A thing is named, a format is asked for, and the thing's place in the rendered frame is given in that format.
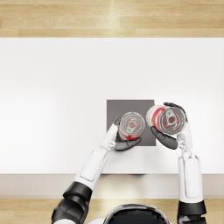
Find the red can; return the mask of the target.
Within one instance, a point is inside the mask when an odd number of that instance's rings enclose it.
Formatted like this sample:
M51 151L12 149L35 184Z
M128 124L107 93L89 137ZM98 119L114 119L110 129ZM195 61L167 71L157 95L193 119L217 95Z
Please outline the red can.
M146 122L166 135L177 135L186 126L186 115L180 109L170 106L155 105L146 114Z
M144 131L145 121L137 112L128 112L122 116L119 125L119 137L123 140L136 140Z

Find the dark round robot body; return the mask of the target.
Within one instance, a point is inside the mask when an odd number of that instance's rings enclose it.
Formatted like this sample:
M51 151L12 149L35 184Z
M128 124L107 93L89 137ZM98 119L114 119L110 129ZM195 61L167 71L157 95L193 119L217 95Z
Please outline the dark round robot body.
M103 224L171 224L162 211L146 204L124 204L115 207Z

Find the dark grey square mat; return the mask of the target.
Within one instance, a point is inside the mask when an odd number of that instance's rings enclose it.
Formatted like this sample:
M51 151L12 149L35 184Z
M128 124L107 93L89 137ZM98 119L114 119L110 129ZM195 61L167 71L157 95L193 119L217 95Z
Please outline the dark grey square mat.
M119 117L127 112L137 112L143 119L147 111L154 105L153 100L107 100L107 128ZM151 133L148 124L141 135L142 141L139 146L155 146L156 138Z

